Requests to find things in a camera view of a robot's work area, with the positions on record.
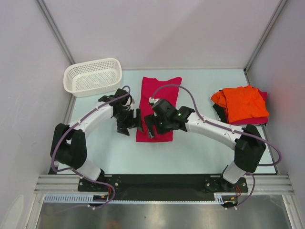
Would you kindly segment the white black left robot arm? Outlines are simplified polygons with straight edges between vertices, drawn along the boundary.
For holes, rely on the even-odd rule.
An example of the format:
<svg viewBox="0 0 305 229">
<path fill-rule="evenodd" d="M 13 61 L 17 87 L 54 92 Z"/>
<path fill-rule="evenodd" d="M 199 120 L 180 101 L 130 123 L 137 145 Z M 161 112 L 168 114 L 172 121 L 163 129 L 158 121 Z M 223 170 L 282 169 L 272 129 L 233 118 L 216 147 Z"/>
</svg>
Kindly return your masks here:
<svg viewBox="0 0 305 229">
<path fill-rule="evenodd" d="M 87 137 L 103 122 L 116 119 L 116 131 L 129 136 L 129 129 L 142 131 L 140 109 L 133 108 L 130 87 L 117 89 L 114 95 L 104 95 L 96 106 L 82 118 L 69 124 L 58 124 L 54 129 L 51 145 L 51 167 L 56 173 L 55 162 L 66 165 L 81 177 L 89 179 L 89 186 L 99 191 L 105 186 L 104 171 L 95 165 L 87 152 Z"/>
</svg>

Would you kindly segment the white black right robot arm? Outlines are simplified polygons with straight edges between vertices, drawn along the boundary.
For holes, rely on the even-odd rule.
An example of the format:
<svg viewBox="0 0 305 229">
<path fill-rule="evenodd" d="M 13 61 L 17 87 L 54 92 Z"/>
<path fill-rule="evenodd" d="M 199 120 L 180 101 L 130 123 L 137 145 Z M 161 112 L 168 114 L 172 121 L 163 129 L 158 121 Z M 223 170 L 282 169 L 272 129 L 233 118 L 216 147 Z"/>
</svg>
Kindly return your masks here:
<svg viewBox="0 0 305 229">
<path fill-rule="evenodd" d="M 255 126 L 234 127 L 186 106 L 176 109 L 165 99 L 149 98 L 149 106 L 153 113 L 144 118 L 149 138 L 182 130 L 213 139 L 234 151 L 233 162 L 221 175 L 220 187 L 224 191 L 232 191 L 243 175 L 256 171 L 266 144 Z"/>
</svg>

